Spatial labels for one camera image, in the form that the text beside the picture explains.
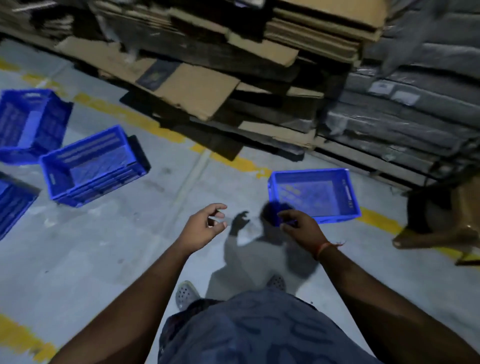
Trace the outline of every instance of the gray floor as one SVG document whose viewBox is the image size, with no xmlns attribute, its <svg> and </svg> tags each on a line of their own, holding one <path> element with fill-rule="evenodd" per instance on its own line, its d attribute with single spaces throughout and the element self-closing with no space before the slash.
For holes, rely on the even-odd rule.
<svg viewBox="0 0 480 364">
<path fill-rule="evenodd" d="M 294 163 L 248 147 L 240 153 L 241 163 L 225 163 L 208 150 L 199 152 L 188 139 L 135 126 L 144 118 L 116 106 L 125 90 L 87 76 L 61 58 L 6 40 L 0 60 L 18 66 L 0 63 L 2 89 L 44 86 L 50 77 L 64 99 L 79 93 L 90 97 L 75 104 L 65 144 L 119 123 L 138 137 L 152 164 L 147 176 L 79 209 L 49 200 L 39 166 L 0 165 L 2 172 L 42 190 L 0 242 L 0 314 L 29 327 L 44 342 L 62 346 L 175 240 L 191 213 L 223 202 L 229 223 L 242 211 L 248 211 L 250 222 L 238 238 L 224 233 L 194 254 L 180 280 L 190 280 L 207 297 L 228 298 L 263 286 L 278 272 L 288 292 L 315 305 L 370 351 L 322 268 L 259 219 L 268 200 L 267 178 L 255 166 L 294 170 L 334 165 L 311 156 Z M 352 179 L 361 206 L 406 222 L 406 201 L 399 191 L 355 173 Z M 480 271 L 454 267 L 435 250 L 398 251 L 390 233 L 358 220 L 322 228 L 330 240 L 346 242 L 342 250 L 354 261 L 480 350 Z M 165 318 L 176 311 L 172 299 Z M 148 363 L 155 362 L 157 349 L 155 343 Z M 31 363 L 32 358 L 0 342 L 0 362 Z"/>
</svg>

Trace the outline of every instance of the stacked blue crates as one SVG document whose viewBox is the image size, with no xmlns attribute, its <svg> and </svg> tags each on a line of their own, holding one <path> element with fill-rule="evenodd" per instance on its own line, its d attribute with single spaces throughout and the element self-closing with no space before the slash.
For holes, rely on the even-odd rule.
<svg viewBox="0 0 480 364">
<path fill-rule="evenodd" d="M 268 195 L 276 214 L 293 208 L 305 212 L 319 224 L 352 220 L 361 216 L 348 169 L 286 170 L 273 172 Z"/>
<path fill-rule="evenodd" d="M 10 231 L 37 195 L 13 182 L 0 180 L 0 240 Z"/>
<path fill-rule="evenodd" d="M 147 173 L 116 125 L 40 158 L 53 201 L 83 206 Z"/>
<path fill-rule="evenodd" d="M 5 90 L 0 100 L 0 161 L 37 164 L 61 147 L 73 104 L 51 90 Z"/>
</svg>

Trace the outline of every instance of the foot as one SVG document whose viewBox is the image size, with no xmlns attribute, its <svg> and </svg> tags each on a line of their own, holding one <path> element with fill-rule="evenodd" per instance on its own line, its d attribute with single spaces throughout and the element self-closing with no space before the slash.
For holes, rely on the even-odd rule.
<svg viewBox="0 0 480 364">
<path fill-rule="evenodd" d="M 175 302 L 180 311 L 185 311 L 191 303 L 199 300 L 201 297 L 193 284 L 186 280 L 179 284 L 177 294 L 175 295 Z"/>
<path fill-rule="evenodd" d="M 270 278 L 270 280 L 267 282 L 267 287 L 274 287 L 283 292 L 287 291 L 287 285 L 285 284 L 285 280 L 279 274 L 274 274 Z"/>
</svg>

